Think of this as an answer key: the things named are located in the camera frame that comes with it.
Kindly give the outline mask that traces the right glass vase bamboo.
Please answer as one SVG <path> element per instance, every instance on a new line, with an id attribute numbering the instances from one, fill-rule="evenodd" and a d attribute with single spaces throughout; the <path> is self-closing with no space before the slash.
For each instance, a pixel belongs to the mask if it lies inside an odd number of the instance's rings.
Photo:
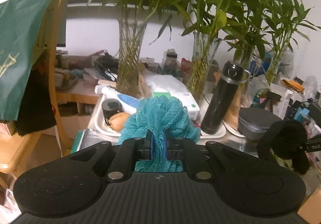
<path id="1" fill-rule="evenodd" d="M 233 60 L 247 70 L 255 51 L 258 51 L 259 58 L 265 56 L 265 47 L 269 45 L 265 36 L 269 26 L 264 23 L 264 18 L 274 2 L 275 0 L 227 0 L 225 41 L 231 50 L 235 50 Z"/>

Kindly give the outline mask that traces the black tape roll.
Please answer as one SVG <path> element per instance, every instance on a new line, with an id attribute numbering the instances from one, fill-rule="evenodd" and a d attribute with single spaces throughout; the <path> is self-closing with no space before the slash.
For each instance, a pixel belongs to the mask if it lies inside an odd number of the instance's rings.
<path id="1" fill-rule="evenodd" d="M 122 112 L 122 104 L 115 98 L 104 100 L 101 104 L 101 108 L 106 124 L 109 124 L 109 119 L 113 115 Z"/>

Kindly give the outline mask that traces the middle glass vase bamboo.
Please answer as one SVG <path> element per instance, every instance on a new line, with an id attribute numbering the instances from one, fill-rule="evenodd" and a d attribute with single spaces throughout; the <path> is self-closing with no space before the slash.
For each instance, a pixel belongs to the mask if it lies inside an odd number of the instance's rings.
<path id="1" fill-rule="evenodd" d="M 221 43 L 219 32 L 242 38 L 230 28 L 239 4 L 237 0 L 175 0 L 173 4 L 183 17 L 183 35 L 194 36 L 186 86 L 195 100 L 200 101 L 209 68 Z"/>

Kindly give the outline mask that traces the wooden chair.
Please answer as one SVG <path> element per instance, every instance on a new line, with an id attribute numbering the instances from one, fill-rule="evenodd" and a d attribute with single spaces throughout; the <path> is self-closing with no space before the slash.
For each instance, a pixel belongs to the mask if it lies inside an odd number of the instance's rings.
<path id="1" fill-rule="evenodd" d="M 70 149 L 72 143 L 64 130 L 58 110 L 54 76 L 58 32 L 66 5 L 67 0 L 51 1 L 42 19 L 36 43 L 38 43 L 42 49 L 47 47 L 44 49 L 46 61 L 44 79 L 53 110 L 56 112 L 54 117 L 57 123 L 55 126 L 57 142 L 64 144 L 67 149 Z M 42 131 L 38 131 L 22 137 L 15 133 L 8 138 L 6 138 L 4 134 L 1 134 L 1 173 L 10 174 L 14 178 L 18 178 L 24 172 L 23 167 L 25 161 L 30 156 L 42 133 Z"/>

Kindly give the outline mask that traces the white product box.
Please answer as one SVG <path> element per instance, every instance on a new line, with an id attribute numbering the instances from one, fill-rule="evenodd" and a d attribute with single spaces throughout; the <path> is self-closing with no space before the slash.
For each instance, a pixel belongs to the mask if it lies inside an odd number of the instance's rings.
<path id="1" fill-rule="evenodd" d="M 280 119 L 284 119 L 286 111 L 294 91 L 287 89 L 281 85 L 271 84 L 270 90 L 280 96 L 280 100 L 273 105 L 273 114 L 278 116 Z"/>

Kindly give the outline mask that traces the black thermos bottle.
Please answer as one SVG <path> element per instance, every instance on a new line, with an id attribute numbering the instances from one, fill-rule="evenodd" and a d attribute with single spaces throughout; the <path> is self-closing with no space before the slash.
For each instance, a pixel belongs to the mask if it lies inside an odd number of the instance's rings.
<path id="1" fill-rule="evenodd" d="M 239 85 L 246 82 L 250 75 L 249 70 L 236 62 L 225 63 L 200 126 L 204 133 L 213 135 L 218 132 Z"/>

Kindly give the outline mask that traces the left glass vase bamboo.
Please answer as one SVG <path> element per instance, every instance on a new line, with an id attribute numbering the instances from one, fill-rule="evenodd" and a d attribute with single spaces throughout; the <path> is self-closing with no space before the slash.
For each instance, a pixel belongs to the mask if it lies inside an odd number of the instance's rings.
<path id="1" fill-rule="evenodd" d="M 116 90 L 122 94 L 136 97 L 138 94 L 138 63 L 144 34 L 149 20 L 172 9 L 149 11 L 144 8 L 120 6 L 119 23 L 119 62 Z"/>

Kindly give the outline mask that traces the white plastic tray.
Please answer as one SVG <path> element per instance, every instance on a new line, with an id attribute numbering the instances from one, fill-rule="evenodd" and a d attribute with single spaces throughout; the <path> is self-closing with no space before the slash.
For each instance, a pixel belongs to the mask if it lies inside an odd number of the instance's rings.
<path id="1" fill-rule="evenodd" d="M 100 132 L 100 134 L 103 134 L 105 136 L 108 137 L 104 137 L 106 140 L 109 138 L 112 140 L 112 142 L 117 143 L 118 138 L 121 136 L 120 132 L 118 131 L 114 131 L 113 129 L 111 129 L 110 126 L 108 126 L 105 122 L 105 117 L 103 116 L 103 110 L 102 110 L 102 103 L 107 100 L 108 98 L 105 95 L 101 95 L 101 97 L 99 98 L 95 109 L 92 113 L 90 122 L 89 122 L 89 126 L 88 128 L 92 128 L 95 129 L 97 132 Z M 124 106 L 124 109 L 122 108 L 122 110 L 124 110 L 125 112 L 136 112 L 136 108 L 133 108 L 131 106 L 128 106 L 127 104 L 122 104 Z M 202 100 L 201 103 L 201 110 L 200 110 L 200 114 L 199 114 L 199 119 L 202 119 L 204 114 L 205 114 L 205 108 L 208 107 L 208 104 L 205 100 Z M 223 124 L 224 122 L 222 122 L 219 126 L 218 132 L 216 132 L 214 135 L 209 135 L 204 133 L 203 131 L 201 131 L 201 137 L 200 140 L 204 139 L 204 140 L 212 140 L 212 139 L 220 139 L 223 138 L 226 135 L 226 127 Z"/>

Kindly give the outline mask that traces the teal mesh bath loofah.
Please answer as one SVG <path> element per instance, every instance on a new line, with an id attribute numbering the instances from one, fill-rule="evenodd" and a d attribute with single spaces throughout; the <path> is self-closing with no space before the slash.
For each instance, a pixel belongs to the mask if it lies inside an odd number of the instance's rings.
<path id="1" fill-rule="evenodd" d="M 200 128 L 189 118 L 188 110 L 175 97 L 156 96 L 139 101 L 137 112 L 130 115 L 120 131 L 118 144 L 125 140 L 146 137 L 150 130 L 154 136 L 153 159 L 140 160 L 135 164 L 136 172 L 181 172 L 182 162 L 167 160 L 164 155 L 164 131 L 170 130 L 172 136 L 200 140 Z"/>

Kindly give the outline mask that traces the green hanging cloth bag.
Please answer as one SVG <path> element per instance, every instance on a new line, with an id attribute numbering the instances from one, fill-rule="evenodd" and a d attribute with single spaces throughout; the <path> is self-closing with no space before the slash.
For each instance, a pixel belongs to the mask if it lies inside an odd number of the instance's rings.
<path id="1" fill-rule="evenodd" d="M 32 66 L 59 25 L 59 0 L 1 3 L 1 120 L 15 121 Z"/>

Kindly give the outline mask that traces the brown paper bag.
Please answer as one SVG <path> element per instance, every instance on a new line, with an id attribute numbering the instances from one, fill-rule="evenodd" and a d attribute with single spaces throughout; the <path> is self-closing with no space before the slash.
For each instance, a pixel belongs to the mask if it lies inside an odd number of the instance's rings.
<path id="1" fill-rule="evenodd" d="M 241 91 L 237 90 L 234 98 L 225 114 L 224 121 L 234 130 L 238 130 L 238 118 L 241 108 Z"/>

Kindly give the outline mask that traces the glass vase bamboo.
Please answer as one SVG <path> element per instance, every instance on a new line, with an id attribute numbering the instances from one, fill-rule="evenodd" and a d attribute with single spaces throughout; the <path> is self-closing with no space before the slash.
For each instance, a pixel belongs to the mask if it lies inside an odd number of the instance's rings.
<path id="1" fill-rule="evenodd" d="M 200 101 L 209 68 L 221 43 L 219 32 L 242 38 L 230 28 L 239 4 L 237 0 L 175 0 L 173 4 L 183 17 L 183 35 L 194 36 L 186 86 L 195 100 Z"/>
<path id="2" fill-rule="evenodd" d="M 138 94 L 138 63 L 144 34 L 149 20 L 172 9 L 149 11 L 144 8 L 120 6 L 119 23 L 119 62 L 116 90 L 122 94 L 136 97 Z"/>
<path id="3" fill-rule="evenodd" d="M 269 45 L 265 36 L 269 26 L 264 23 L 264 18 L 274 2 L 275 0 L 227 0 L 225 41 L 231 50 L 235 50 L 233 60 L 247 70 L 255 51 L 258 51 L 259 58 L 265 56 L 265 47 Z"/>

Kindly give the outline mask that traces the far right bamboo vase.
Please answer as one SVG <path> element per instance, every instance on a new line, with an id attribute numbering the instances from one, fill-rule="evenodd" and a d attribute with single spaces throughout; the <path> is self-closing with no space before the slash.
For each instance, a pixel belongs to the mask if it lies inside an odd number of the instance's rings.
<path id="1" fill-rule="evenodd" d="M 293 51 L 291 42 L 297 44 L 294 34 L 309 40 L 309 36 L 300 31 L 305 27 L 314 31 L 320 30 L 320 26 L 307 20 L 310 12 L 299 0 L 271 0 L 268 3 L 264 20 L 268 25 L 267 33 L 271 35 L 273 57 L 265 77 L 269 84 L 273 83 L 277 76 L 281 59 L 286 50 Z"/>

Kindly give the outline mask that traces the grey zippered hard case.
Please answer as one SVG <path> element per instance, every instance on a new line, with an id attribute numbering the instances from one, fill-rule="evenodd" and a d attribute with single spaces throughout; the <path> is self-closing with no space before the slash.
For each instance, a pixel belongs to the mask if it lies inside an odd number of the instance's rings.
<path id="1" fill-rule="evenodd" d="M 275 122 L 278 116 L 262 108 L 241 108 L 238 117 L 238 132 L 252 141 L 259 140 Z"/>

